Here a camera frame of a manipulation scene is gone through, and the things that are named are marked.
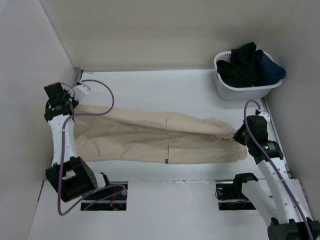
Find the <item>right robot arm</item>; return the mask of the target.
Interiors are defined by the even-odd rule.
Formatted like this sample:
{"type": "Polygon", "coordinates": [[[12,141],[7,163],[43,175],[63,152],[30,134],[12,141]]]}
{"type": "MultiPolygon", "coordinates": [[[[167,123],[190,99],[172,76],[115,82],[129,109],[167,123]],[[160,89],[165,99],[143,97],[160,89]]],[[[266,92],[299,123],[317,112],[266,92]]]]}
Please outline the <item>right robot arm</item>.
{"type": "Polygon", "coordinates": [[[252,173],[238,174],[232,192],[247,197],[263,218],[270,240],[316,240],[320,222],[313,220],[302,205],[287,175],[284,155],[277,142],[268,139],[267,120],[262,115],[246,116],[233,136],[246,146],[262,172],[270,194],[252,173]]]}

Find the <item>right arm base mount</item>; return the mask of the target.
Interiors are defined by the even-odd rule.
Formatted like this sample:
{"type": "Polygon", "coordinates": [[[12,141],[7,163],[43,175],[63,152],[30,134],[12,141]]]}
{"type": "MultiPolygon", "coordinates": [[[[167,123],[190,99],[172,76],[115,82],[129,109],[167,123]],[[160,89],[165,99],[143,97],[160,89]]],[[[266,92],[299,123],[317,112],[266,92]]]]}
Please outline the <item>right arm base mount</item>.
{"type": "Polygon", "coordinates": [[[227,182],[216,184],[215,197],[220,211],[246,211],[256,208],[250,200],[235,190],[234,184],[227,182]]]}

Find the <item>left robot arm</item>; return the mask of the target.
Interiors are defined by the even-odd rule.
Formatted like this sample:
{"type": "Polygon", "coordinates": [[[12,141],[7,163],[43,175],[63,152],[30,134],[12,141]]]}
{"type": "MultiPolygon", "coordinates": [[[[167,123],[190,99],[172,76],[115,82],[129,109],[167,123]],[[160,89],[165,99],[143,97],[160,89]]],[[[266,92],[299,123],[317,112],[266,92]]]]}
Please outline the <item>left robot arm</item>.
{"type": "Polygon", "coordinates": [[[104,173],[95,173],[79,156],[74,138],[75,109],[90,92],[83,82],[70,90],[57,82],[44,87],[48,96],[44,118],[47,121],[53,141],[53,160],[45,176],[59,199],[69,202],[87,194],[96,193],[100,199],[112,195],[104,173]]]}

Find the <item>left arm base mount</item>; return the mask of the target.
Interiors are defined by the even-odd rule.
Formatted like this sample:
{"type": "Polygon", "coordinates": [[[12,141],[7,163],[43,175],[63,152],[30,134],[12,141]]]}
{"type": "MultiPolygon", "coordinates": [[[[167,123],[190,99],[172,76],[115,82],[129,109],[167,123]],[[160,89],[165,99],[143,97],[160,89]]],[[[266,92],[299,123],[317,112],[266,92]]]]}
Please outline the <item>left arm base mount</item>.
{"type": "Polygon", "coordinates": [[[127,209],[128,182],[111,182],[111,185],[123,185],[110,187],[96,192],[81,201],[81,211],[125,211],[127,209]]]}

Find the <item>beige trousers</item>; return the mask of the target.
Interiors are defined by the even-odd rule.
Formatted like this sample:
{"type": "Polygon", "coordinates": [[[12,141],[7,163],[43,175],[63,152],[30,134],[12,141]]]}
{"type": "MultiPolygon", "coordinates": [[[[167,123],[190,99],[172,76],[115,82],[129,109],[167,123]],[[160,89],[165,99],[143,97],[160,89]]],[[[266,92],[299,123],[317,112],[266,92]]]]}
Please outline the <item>beige trousers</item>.
{"type": "Polygon", "coordinates": [[[110,160],[169,164],[233,163],[247,158],[235,129],[215,119],[80,104],[74,138],[86,162],[110,160]]]}

